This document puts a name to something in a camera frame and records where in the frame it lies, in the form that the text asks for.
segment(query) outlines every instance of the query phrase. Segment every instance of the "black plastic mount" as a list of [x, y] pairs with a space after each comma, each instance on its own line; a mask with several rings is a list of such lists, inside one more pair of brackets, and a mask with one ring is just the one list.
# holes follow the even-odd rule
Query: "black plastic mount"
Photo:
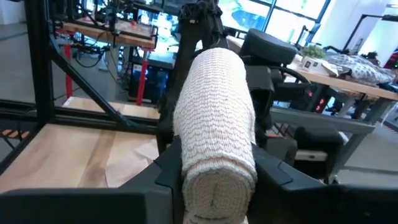
[[166, 150], [166, 145], [172, 142], [172, 115], [195, 56], [197, 42], [201, 40], [204, 50], [212, 47], [228, 48], [221, 14], [222, 11], [214, 0], [201, 0], [196, 4], [185, 4], [180, 10], [178, 30], [181, 33], [181, 40], [166, 94], [162, 98], [157, 126], [156, 139], [159, 154], [163, 153]]
[[[1, 223], [181, 224], [181, 142], [118, 189], [25, 189], [0, 195]], [[252, 145], [249, 224], [395, 223], [398, 190], [324, 185]]]

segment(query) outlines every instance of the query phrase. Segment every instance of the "white knit fabric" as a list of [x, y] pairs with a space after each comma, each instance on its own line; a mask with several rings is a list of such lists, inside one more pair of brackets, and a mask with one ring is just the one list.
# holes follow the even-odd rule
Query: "white knit fabric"
[[174, 112], [187, 223], [242, 223], [257, 179], [255, 114], [242, 60], [210, 49], [193, 61]]

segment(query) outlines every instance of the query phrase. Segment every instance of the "wooden tabletop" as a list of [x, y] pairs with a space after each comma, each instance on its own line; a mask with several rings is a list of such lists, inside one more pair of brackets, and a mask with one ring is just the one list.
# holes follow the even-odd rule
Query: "wooden tabletop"
[[[87, 18], [82, 18], [82, 19], [79, 19], [78, 21], [84, 22], [87, 24], [93, 24]], [[132, 33], [132, 34], [140, 34], [140, 32], [142, 32], [142, 30], [145, 29], [145, 27], [146, 26], [142, 25], [142, 24], [136, 24], [133, 26], [129, 22], [126, 22], [126, 21], [118, 21], [115, 25], [115, 28], [117, 30], [121, 30], [124, 32]], [[97, 29], [97, 28], [73, 24], [73, 23], [64, 23], [63, 29], [67, 32], [79, 32], [83, 35], [87, 35], [94, 39], [97, 39], [99, 37], [99, 40], [102, 40], [105, 42], [113, 41], [113, 34], [110, 32], [104, 33], [104, 30], [102, 30], [102, 29]], [[139, 37], [133, 37], [130, 35], [120, 34], [120, 35], [116, 36], [116, 43], [120, 44], [120, 45], [133, 45], [133, 46], [145, 47], [148, 49], [154, 49], [155, 48], [155, 37], [153, 37], [152, 40], [148, 40], [148, 39], [143, 39], [143, 38], [139, 38]]]
[[[90, 100], [75, 99], [65, 107], [95, 108]], [[146, 114], [130, 105], [122, 111], [135, 116]], [[46, 124], [0, 176], [0, 192], [43, 187], [107, 187], [107, 166], [125, 158], [148, 159], [146, 153], [157, 156], [155, 136]]]
[[[227, 37], [227, 40], [228, 40], [230, 49], [233, 50], [234, 52], [239, 52], [239, 50], [243, 44], [243, 40], [235, 38], [235, 37], [230, 37], [230, 36]], [[398, 100], [397, 93], [393, 93], [391, 91], [383, 90], [383, 89], [376, 88], [376, 87], [362, 85], [362, 84], [355, 83], [355, 82], [349, 82], [346, 80], [329, 77], [327, 75], [307, 72], [307, 71], [301, 69], [300, 64], [301, 64], [300, 62], [294, 60], [287, 67], [299, 72], [300, 74], [302, 74], [305, 78], [307, 78], [311, 82], [321, 83], [324, 85], [329, 85], [329, 86], [345, 89], [348, 91], [365, 93], [367, 95], [386, 98], [386, 99], [390, 99], [390, 100]]]
[[[115, 110], [119, 111], [123, 115], [138, 116], [140, 118], [149, 118], [149, 119], [159, 119], [160, 117], [160, 114], [157, 112], [155, 108], [130, 105], [124, 103], [110, 102], [109, 104], [113, 106]], [[69, 97], [69, 99], [63, 104], [63, 107], [103, 112], [100, 106], [98, 106], [92, 99], [80, 98], [74, 96]]]

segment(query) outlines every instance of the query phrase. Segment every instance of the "wooden table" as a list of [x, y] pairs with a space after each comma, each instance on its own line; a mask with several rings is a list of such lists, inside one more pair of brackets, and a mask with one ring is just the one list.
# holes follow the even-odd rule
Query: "wooden table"
[[[87, 24], [93, 24], [89, 19], [87, 18], [81, 18], [78, 19], [79, 22], [84, 22]], [[137, 24], [135, 26], [131, 25], [129, 22], [126, 21], [118, 21], [115, 24], [115, 28], [124, 32], [132, 33], [132, 34], [139, 34], [140, 30], [142, 29], [141, 24]], [[84, 25], [79, 25], [79, 24], [73, 24], [73, 23], [65, 23], [63, 25], [63, 29], [67, 32], [79, 32], [83, 35], [87, 35], [89, 37], [92, 37], [94, 39], [97, 39], [99, 36], [99, 40], [103, 40], [105, 42], [113, 41], [113, 35], [110, 32], [105, 32], [102, 29], [97, 29], [93, 27], [88, 27]], [[116, 43], [119, 45], [133, 45], [133, 46], [140, 46], [140, 47], [145, 47], [148, 49], [154, 49], [155, 48], [155, 37], [152, 38], [152, 40], [147, 40], [139, 37], [133, 37], [130, 35], [124, 35], [120, 34], [116, 37]]]
[[[156, 118], [153, 108], [112, 103], [123, 114]], [[66, 108], [101, 111], [89, 99], [72, 98]], [[106, 166], [124, 158], [157, 154], [155, 136], [46, 124], [0, 176], [0, 192], [23, 188], [107, 187]]]
[[[88, 25], [93, 25], [93, 22], [85, 17], [78, 19], [79, 22], [88, 24]], [[119, 20], [115, 24], [115, 28], [120, 31], [124, 31], [127, 33], [131, 34], [150, 34], [152, 35], [152, 28], [150, 28], [147, 25], [143, 24], [136, 24], [132, 25], [130, 22], [126, 21], [121, 21]], [[137, 91], [137, 105], [142, 104], [142, 98], [144, 96], [144, 86], [145, 86], [145, 76], [146, 76], [146, 70], [148, 66], [148, 58], [149, 58], [149, 52], [151, 50], [155, 49], [155, 44], [156, 44], [156, 38], [152, 37], [150, 40], [149, 39], [144, 39], [140, 37], [133, 37], [131, 35], [125, 35], [125, 34], [120, 34], [116, 37], [110, 32], [106, 32], [103, 29], [98, 29], [90, 26], [84, 26], [80, 24], [74, 24], [74, 23], [65, 23], [63, 25], [63, 29], [67, 32], [75, 33], [79, 32], [83, 35], [87, 35], [89, 37], [92, 37], [94, 39], [99, 39], [103, 40], [105, 42], [113, 43], [113, 40], [115, 40], [115, 43], [118, 45], [128, 45], [128, 46], [139, 46], [142, 47], [144, 51], [144, 55], [142, 56], [142, 68], [141, 68], [141, 75], [139, 79], [139, 86], [138, 86], [138, 91]], [[65, 54], [68, 54], [67, 52], [70, 52], [70, 46], [66, 46], [68, 49], [65, 49]], [[118, 60], [119, 58], [119, 48], [117, 47], [111, 47], [110, 51], [106, 53], [106, 60], [108, 62], [108, 70], [111, 73], [111, 75], [114, 76], [115, 79], [118, 78], [118, 62], [115, 62], [115, 60]], [[67, 80], [67, 96], [72, 95], [72, 84], [70, 84], [71, 81]]]
[[[237, 39], [234, 37], [228, 37], [227, 40], [228, 40], [230, 49], [235, 52], [239, 52], [239, 50], [243, 44], [243, 40]], [[320, 84], [324, 84], [324, 85], [328, 85], [328, 86], [332, 86], [332, 87], [337, 87], [337, 88], [341, 88], [341, 89], [348, 90], [348, 91], [365, 93], [367, 95], [381, 97], [381, 98], [385, 98], [385, 99], [389, 99], [389, 100], [394, 100], [394, 101], [398, 100], [398, 94], [393, 93], [391, 91], [387, 91], [387, 90], [383, 90], [380, 88], [371, 87], [371, 86], [367, 86], [367, 85], [362, 85], [362, 84], [355, 83], [355, 82], [349, 82], [349, 81], [341, 80], [338, 78], [329, 77], [324, 74], [311, 73], [311, 72], [302, 70], [300, 67], [300, 64], [301, 64], [301, 62], [299, 62], [298, 60], [294, 60], [287, 67], [299, 72], [301, 75], [303, 75], [305, 78], [307, 78], [311, 82], [320, 83]]]

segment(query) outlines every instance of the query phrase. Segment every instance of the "white wall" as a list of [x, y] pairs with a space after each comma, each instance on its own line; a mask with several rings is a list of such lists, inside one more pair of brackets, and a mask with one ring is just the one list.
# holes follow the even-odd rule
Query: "white wall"
[[[398, 14], [398, 8], [387, 8], [384, 15]], [[384, 66], [398, 47], [398, 22], [379, 21], [359, 51], [360, 54], [376, 51], [380, 66]]]
[[0, 25], [4, 24], [4, 15], [2, 13], [2, 2], [0, 0]]
[[0, 0], [0, 24], [25, 21], [24, 2]]
[[[383, 15], [386, 5], [392, 0], [332, 0], [324, 18], [321, 28], [313, 39], [313, 42], [322, 46], [332, 45], [342, 49], [355, 28], [362, 14]], [[365, 19], [348, 48], [354, 47], [357, 40], [364, 40], [375, 27], [378, 19]]]

